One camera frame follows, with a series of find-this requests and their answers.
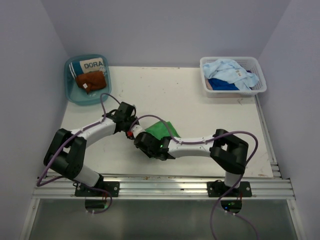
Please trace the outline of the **green microfiber towel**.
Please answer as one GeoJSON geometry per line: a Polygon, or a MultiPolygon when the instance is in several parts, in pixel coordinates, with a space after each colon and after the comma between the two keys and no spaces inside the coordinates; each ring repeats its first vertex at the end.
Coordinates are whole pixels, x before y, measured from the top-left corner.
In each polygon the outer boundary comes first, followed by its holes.
{"type": "MultiPolygon", "coordinates": [[[[174,126],[172,125],[172,123],[170,121],[167,121],[166,124],[172,136],[179,138],[180,136],[176,131],[176,129],[174,128],[174,126]]],[[[151,125],[150,127],[146,128],[145,131],[151,134],[152,136],[154,136],[157,140],[161,140],[164,137],[171,136],[168,129],[161,121],[158,121],[155,124],[151,125]]]]}

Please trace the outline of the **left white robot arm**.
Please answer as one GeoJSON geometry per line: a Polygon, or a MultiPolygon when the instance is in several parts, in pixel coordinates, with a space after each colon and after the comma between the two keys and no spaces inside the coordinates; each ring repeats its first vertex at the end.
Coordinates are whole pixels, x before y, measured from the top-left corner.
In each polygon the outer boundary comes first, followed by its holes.
{"type": "Polygon", "coordinates": [[[92,196],[106,189],[101,174],[84,165],[86,149],[99,140],[120,132],[127,133],[137,119],[136,108],[121,102],[117,109],[104,112],[101,118],[83,128],[59,129],[47,150],[43,164],[73,182],[86,186],[92,196]]]}

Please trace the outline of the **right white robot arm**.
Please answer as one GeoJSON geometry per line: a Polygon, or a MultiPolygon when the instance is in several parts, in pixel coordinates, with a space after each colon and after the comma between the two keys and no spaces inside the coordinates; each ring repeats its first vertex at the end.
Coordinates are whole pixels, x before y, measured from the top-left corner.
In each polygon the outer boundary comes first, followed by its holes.
{"type": "Polygon", "coordinates": [[[216,130],[212,136],[201,138],[157,139],[144,129],[135,126],[132,131],[134,146],[149,158],[161,161],[182,157],[206,157],[213,159],[223,170],[225,177],[223,192],[235,196],[240,190],[240,177],[245,173],[249,144],[224,129],[216,130]]]}

